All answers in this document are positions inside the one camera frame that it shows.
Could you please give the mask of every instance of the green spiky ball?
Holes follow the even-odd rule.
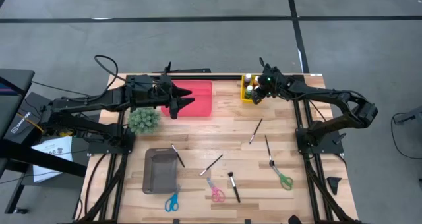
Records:
[[[129,114],[127,123],[136,135],[152,134],[158,127],[160,114],[152,108],[139,108]]]

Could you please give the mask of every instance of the gray floor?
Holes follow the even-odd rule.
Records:
[[[421,15],[422,0],[296,0],[300,16]],[[288,15],[287,0],[6,0],[0,18],[83,18],[191,15]],[[359,217],[367,223],[419,223],[422,162],[402,157],[390,118],[422,104],[422,21],[302,22],[311,72],[326,85],[353,89],[375,102],[370,128],[346,130],[350,183]],[[108,75],[95,54],[117,60],[120,72],[210,67],[213,72],[258,72],[258,57],[282,72],[301,72],[290,22],[121,24],[0,24],[0,67],[32,69],[35,80],[97,94]],[[68,95],[33,86],[48,98]],[[417,123],[396,127],[399,147],[422,157]],[[17,178],[6,173],[1,181]],[[14,183],[0,186],[2,210]],[[80,190],[28,187],[19,206],[27,215],[0,223],[69,221]]]

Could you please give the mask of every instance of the green scissors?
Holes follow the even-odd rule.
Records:
[[[265,135],[265,142],[266,142],[266,147],[268,149],[268,155],[270,156],[270,166],[271,168],[276,172],[276,174],[279,176],[280,178],[280,184],[282,184],[282,187],[286,190],[291,190],[293,188],[293,179],[290,177],[287,177],[285,175],[283,175],[276,167],[276,165],[274,164],[274,160],[271,157],[271,152],[270,152],[270,146],[268,145],[268,140],[266,138]]]

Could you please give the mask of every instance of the wooden tabletop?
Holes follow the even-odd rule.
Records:
[[[308,85],[324,87],[322,75],[304,74],[304,77]],[[116,80],[112,88],[121,85],[123,81]],[[240,90],[240,80],[215,80],[210,117],[172,120],[162,116],[157,132],[136,139],[127,164],[119,223],[171,223],[175,218],[181,223],[244,223],[245,219],[251,219],[253,223],[287,223],[292,215],[298,216],[304,223],[313,222],[303,158],[297,151],[293,103],[279,98],[266,98],[259,105],[243,103]],[[300,105],[306,125],[303,104]],[[332,117],[328,104],[315,102],[315,105],[327,119]],[[311,109],[314,120],[321,119],[316,110]],[[100,122],[116,123],[117,116],[118,113],[102,111]],[[249,144],[260,118],[263,118],[261,126],[254,141]],[[293,190],[284,190],[270,168],[264,135],[268,137],[277,168],[294,180]],[[172,194],[144,194],[142,180],[146,150],[170,148],[171,143],[175,144],[186,168],[178,164],[177,182],[181,185],[179,210],[168,213],[164,210],[164,203]],[[221,160],[199,176],[221,154]],[[90,158],[81,194],[84,204],[88,179],[100,156],[97,154]],[[323,154],[321,158],[325,177],[342,178],[334,199],[349,216],[357,219],[343,162],[330,154]],[[104,190],[109,159],[110,155],[107,155],[94,174],[88,209]],[[230,171],[234,172],[240,204],[227,175]],[[207,177],[224,192],[227,197],[225,202],[211,200]],[[111,217],[114,196],[114,193],[110,196],[107,218]],[[318,191],[317,196],[320,215],[324,219],[322,197]]]

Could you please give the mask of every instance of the scissors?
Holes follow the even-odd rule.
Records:
[[[179,202],[177,201],[177,196],[179,195],[180,184],[177,185],[176,192],[170,197],[164,204],[164,209],[167,212],[177,211],[179,209]]]
[[[268,145],[268,140],[266,138],[266,135],[265,135],[265,142],[266,142],[266,147],[268,149],[268,155],[270,156],[270,166],[271,166],[271,168],[276,172],[276,174],[280,178],[280,184],[282,184],[282,187],[286,190],[291,190],[293,188],[293,179],[283,175],[277,169],[276,165],[274,164],[274,160],[271,157],[270,146]]]
[[[224,195],[223,191],[214,186],[214,183],[211,181],[210,177],[207,177],[206,181],[208,182],[208,184],[211,187],[211,191],[212,191],[211,199],[212,199],[212,201],[213,202],[224,202],[224,200],[226,199],[226,196]]]

